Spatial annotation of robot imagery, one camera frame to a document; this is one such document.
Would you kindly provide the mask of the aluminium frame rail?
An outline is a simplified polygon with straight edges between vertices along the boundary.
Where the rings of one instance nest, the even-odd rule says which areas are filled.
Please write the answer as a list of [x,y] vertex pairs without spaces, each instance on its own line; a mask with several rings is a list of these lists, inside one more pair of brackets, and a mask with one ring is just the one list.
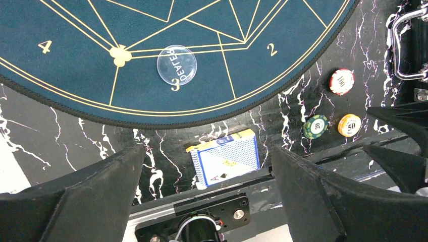
[[[340,145],[305,158],[324,168],[375,187],[398,191],[398,187],[365,152],[366,145],[410,151],[413,141],[391,131]],[[204,191],[190,191],[135,206],[125,230],[124,241],[168,241],[176,235],[186,216],[212,216],[222,225],[227,241],[269,241],[290,238],[279,187],[265,169],[217,184]]]

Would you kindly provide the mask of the round dark blue poker mat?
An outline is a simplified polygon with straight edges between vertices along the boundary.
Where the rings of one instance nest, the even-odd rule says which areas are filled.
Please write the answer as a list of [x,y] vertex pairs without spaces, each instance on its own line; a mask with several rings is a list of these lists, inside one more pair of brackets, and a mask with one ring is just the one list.
[[1,1],[1,83],[102,124],[175,129],[258,106],[358,1]]

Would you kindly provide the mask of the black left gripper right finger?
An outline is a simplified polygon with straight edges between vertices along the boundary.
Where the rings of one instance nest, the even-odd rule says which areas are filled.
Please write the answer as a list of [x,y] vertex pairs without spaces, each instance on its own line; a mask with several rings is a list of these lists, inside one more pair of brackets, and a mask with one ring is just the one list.
[[427,159],[377,146],[369,154],[399,187],[380,189],[322,168],[281,147],[272,153],[294,241],[427,241]]

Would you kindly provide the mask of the red and white poker chip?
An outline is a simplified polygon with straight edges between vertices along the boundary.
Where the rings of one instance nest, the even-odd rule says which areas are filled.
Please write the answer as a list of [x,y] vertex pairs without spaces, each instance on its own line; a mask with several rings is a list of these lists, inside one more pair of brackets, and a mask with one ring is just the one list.
[[337,95],[347,94],[354,85],[354,74],[349,69],[338,69],[333,72],[330,78],[330,90]]

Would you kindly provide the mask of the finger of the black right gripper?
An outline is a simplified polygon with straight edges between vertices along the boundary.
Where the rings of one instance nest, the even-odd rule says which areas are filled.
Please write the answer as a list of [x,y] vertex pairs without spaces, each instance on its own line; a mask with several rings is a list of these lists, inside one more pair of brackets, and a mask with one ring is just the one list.
[[395,182],[402,193],[415,194],[426,188],[427,169],[427,101],[393,107],[370,107],[369,115],[407,134],[420,147],[421,155],[412,155],[375,145],[363,150]]

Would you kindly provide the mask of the black poker chip case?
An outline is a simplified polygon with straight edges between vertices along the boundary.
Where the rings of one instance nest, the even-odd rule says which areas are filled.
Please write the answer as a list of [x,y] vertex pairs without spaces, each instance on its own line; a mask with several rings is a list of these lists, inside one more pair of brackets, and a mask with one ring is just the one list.
[[[403,7],[403,11],[397,13],[390,24],[388,24],[388,37],[389,29],[391,28],[392,21],[399,15],[405,12],[416,9],[419,1],[407,1],[408,6]],[[415,72],[419,70],[421,65],[427,63],[427,22],[420,22],[414,19],[412,24],[405,25],[404,30],[401,31],[403,34],[403,40],[407,39],[407,36],[411,36],[411,54],[408,58],[403,61],[402,70],[404,72]],[[392,53],[392,71],[393,71],[393,53]],[[393,77],[400,81],[401,89],[399,91],[400,103],[419,102],[427,101],[427,83],[419,81],[403,81],[395,77],[393,71]]]

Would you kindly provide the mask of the boxed deck of playing cards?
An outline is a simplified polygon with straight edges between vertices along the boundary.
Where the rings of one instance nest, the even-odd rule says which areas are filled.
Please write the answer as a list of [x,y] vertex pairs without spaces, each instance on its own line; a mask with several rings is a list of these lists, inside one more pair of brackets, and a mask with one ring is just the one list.
[[251,129],[190,146],[186,152],[191,155],[199,190],[260,169],[256,135]]

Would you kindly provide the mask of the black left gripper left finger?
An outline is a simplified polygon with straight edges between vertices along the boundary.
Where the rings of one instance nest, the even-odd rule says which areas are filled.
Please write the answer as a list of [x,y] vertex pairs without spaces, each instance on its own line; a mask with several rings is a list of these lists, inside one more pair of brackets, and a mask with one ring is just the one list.
[[54,180],[1,194],[1,241],[122,241],[144,147],[126,148]]

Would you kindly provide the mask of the green poker chip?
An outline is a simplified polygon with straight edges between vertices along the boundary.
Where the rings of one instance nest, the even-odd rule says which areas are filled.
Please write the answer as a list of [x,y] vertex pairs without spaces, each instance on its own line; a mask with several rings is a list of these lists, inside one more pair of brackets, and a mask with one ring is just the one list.
[[303,135],[307,139],[317,139],[327,130],[328,125],[329,122],[325,115],[316,114],[305,122]]

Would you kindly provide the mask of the clear dealer button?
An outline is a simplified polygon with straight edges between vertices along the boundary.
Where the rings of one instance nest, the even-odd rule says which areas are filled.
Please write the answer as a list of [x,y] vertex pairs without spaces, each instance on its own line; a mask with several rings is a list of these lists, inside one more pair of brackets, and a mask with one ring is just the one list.
[[182,86],[195,77],[197,60],[188,48],[182,45],[170,45],[157,56],[156,68],[164,82]]

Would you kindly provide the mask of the yellow poker chip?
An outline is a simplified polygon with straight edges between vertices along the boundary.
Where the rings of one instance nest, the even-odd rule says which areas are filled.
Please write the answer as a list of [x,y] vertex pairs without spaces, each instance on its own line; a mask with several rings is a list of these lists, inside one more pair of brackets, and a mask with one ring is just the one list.
[[356,135],[361,128],[361,118],[355,114],[346,114],[338,124],[338,132],[344,137]]

